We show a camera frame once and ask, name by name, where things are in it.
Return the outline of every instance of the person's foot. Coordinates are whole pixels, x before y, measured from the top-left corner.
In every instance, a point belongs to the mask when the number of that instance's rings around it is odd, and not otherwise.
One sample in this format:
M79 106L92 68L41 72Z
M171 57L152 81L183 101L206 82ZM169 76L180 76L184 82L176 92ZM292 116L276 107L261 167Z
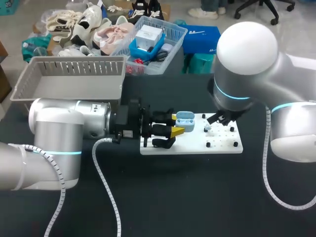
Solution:
M201 8L192 8L188 11L189 15L202 19L217 19L218 14L216 11L203 11Z
M224 7L219 7L218 8L218 14L219 15L224 15L226 13L226 9Z

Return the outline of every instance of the shoe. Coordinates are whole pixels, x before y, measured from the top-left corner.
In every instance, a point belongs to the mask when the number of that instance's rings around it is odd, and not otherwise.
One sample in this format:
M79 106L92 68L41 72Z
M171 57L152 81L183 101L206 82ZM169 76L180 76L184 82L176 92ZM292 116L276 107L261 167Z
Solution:
M90 7L83 12L82 18L74 26L73 35L70 39L73 44L86 45L85 41L90 40L90 31L101 25L101 8L91 3L88 6Z
M148 3L145 0L136 0L135 3L132 3L133 6L133 15L128 19L128 22L136 24L136 22L142 16L148 16Z
M120 16L127 16L129 10L124 10L121 7L117 6L109 6L107 8L107 17L109 18L110 21L112 21L112 24L114 25L115 22L118 20Z
M79 51L83 53L86 56L100 56L100 53L97 53L96 51L90 50L87 46L83 45L80 47Z
M121 24L127 23L127 22L128 22L128 20L127 20L127 18L126 18L125 16L120 16L120 17L117 19L115 25L121 25Z
M65 56L86 56L86 55L81 53L78 49L66 48L64 50L61 50L58 53L58 56L65 57Z
M121 41L131 32L134 28L132 23L123 23L119 26L112 26L113 28L105 30L104 38L100 41L100 49L102 55L110 55L121 43Z
M149 2L148 13L149 13L149 17L164 20L162 10L161 10L161 5L158 2L158 0L151 0Z
M46 21L46 29L53 36L67 36L70 28L82 17L82 12L61 10Z
M92 42L94 48L100 49L100 42L105 42L116 33L123 33L124 36L126 36L134 28L134 25L132 23L129 23L126 18L118 19L117 23L118 24L104 28L94 34Z
M218 8L218 14L219 15L224 15L226 13L226 9L224 7L219 7Z
M103 18L101 25L92 32L92 37L90 39L89 47L98 48L98 47L95 47L98 45L95 42L100 42L100 40L101 40L101 38L98 37L98 32L102 31L110 26L112 26L112 22L109 20L109 18Z
M216 11L203 11L201 8L192 8L188 11L189 15L201 19L217 19Z

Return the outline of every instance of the blue box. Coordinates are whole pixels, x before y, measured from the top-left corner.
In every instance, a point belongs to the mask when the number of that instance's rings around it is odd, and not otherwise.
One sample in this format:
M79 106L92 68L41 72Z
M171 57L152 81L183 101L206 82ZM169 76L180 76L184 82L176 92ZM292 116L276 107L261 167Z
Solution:
M20 0L0 0L0 16L12 15L18 8Z
M216 26L190 26L180 25L188 29L184 36L184 53L216 54L217 42L221 34Z

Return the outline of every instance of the office chair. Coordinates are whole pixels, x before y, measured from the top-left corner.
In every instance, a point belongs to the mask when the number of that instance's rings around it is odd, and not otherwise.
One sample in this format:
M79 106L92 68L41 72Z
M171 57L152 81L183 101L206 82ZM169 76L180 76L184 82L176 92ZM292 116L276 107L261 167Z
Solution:
M294 9L295 6L295 2L292 0L277 0L277 1L281 1L281 2L286 2L291 4L290 6L288 6L286 8L287 11L292 11ZM239 8L237 8L236 12L235 12L235 19L239 19L241 17L241 14L239 13L241 10L245 9L246 7L249 7L250 5L259 2L259 6L262 6L263 3L265 3L268 8L270 9L270 11L273 13L273 15L275 16L275 19L271 20L271 25L276 25L278 23L278 13L277 10L275 9L275 7L273 6L271 0L248 0L247 2L245 2L243 5L241 5Z

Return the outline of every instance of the teal box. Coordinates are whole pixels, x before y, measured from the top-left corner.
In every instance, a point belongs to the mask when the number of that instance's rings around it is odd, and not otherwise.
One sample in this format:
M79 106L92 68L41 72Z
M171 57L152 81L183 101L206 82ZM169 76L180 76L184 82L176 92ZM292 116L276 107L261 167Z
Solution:
M20 0L0 0L0 16L12 15L18 8Z

